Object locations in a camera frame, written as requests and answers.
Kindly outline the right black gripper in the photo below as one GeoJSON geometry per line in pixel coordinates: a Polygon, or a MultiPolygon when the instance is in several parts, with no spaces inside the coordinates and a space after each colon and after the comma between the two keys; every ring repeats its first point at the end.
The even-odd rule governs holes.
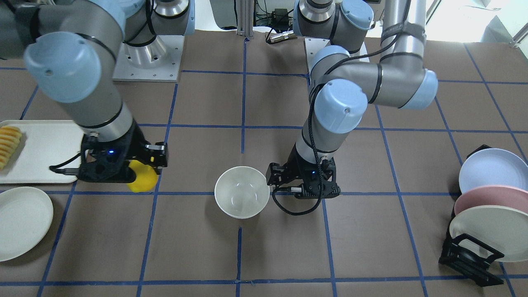
{"type": "Polygon", "coordinates": [[[137,122],[113,141],[101,142],[98,137],[84,135],[80,152],[78,179],[91,183],[131,183],[136,178],[129,167],[131,160],[156,168],[168,166],[168,143],[147,144],[137,122]]]}

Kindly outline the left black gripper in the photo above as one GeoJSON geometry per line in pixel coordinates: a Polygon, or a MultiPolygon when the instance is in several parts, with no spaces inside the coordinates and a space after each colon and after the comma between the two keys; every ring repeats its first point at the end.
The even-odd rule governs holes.
{"type": "MultiPolygon", "coordinates": [[[[334,158],[322,160],[322,198],[335,198],[341,194],[341,188],[337,184],[337,168],[334,158]]],[[[296,147],[292,149],[285,164],[269,163],[266,170],[266,184],[270,186],[270,193],[288,193],[289,187],[284,184],[302,180],[298,185],[300,193],[296,193],[298,199],[319,198],[319,174],[316,164],[304,160],[297,152],[296,147]]]]}

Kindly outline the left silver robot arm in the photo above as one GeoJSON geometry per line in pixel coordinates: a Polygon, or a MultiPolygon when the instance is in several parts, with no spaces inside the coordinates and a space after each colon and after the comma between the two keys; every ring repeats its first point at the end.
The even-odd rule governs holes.
{"type": "Polygon", "coordinates": [[[438,90],[437,75],[424,67],[426,4],[424,0],[387,0],[380,47],[359,55],[375,14],[363,0],[298,0],[293,9],[294,34],[326,39],[309,70],[309,116],[283,165],[270,163],[266,182],[274,192],[285,184],[296,198],[333,198],[334,154],[358,126],[369,104],[421,110],[438,90]]]}

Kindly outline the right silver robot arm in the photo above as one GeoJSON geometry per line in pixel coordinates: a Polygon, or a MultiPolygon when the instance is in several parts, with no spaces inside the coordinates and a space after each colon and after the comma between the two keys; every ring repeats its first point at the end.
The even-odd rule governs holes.
{"type": "Polygon", "coordinates": [[[21,59],[40,90],[81,132],[78,151],[39,144],[54,175],[91,183],[156,180],[168,144],[147,141],[114,83],[121,47],[149,47],[196,28],[194,0],[2,0],[1,59],[21,59]]]}

